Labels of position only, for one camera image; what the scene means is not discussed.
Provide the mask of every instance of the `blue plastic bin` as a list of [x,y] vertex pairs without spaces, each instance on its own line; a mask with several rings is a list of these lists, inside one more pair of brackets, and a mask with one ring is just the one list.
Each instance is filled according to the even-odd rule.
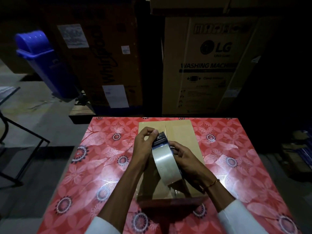
[[42,31],[15,35],[16,53],[26,59],[52,93],[61,98],[75,98],[78,92],[74,76],[68,74]]

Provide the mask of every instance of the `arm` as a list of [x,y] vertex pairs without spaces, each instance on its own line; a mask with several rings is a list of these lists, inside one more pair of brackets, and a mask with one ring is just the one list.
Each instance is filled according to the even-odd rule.
[[[144,141],[144,137],[148,135],[149,138]],[[114,228],[120,233],[123,232],[131,200],[143,173],[146,161],[151,153],[152,143],[157,136],[157,130],[145,127],[135,137],[133,154],[128,168],[85,234],[116,233]]]
[[218,218],[228,234],[267,233],[244,205],[228,192],[189,148],[175,141],[169,141],[169,144],[175,148],[173,152],[177,164],[192,182],[200,185],[210,197],[218,212]]

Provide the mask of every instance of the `floral pattern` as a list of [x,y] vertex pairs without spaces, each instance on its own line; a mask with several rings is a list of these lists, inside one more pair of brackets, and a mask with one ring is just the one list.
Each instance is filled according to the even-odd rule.
[[[38,234],[83,234],[131,161],[139,122],[181,119],[191,120],[206,167],[268,233],[301,233],[237,118],[94,117]],[[124,234],[225,233],[210,199],[165,228],[132,200]]]

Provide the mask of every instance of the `tape roll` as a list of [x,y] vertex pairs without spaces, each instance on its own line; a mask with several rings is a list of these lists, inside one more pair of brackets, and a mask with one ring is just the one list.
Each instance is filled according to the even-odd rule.
[[166,186],[182,179],[169,144],[152,149],[152,154],[160,178]]

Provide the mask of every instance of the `floor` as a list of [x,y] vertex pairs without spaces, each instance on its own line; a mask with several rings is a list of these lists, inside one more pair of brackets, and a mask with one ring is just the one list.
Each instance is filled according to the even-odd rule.
[[[43,82],[20,82],[0,61],[0,86],[21,89],[1,106],[2,113],[51,141],[42,147],[26,170],[24,186],[4,189],[10,182],[0,177],[0,233],[35,234],[54,190],[88,125],[74,125],[68,117],[74,102],[60,102]],[[0,122],[0,134],[4,125]],[[39,139],[10,126],[0,171],[15,176]],[[289,179],[274,154],[259,155],[303,233],[312,233],[312,184]]]

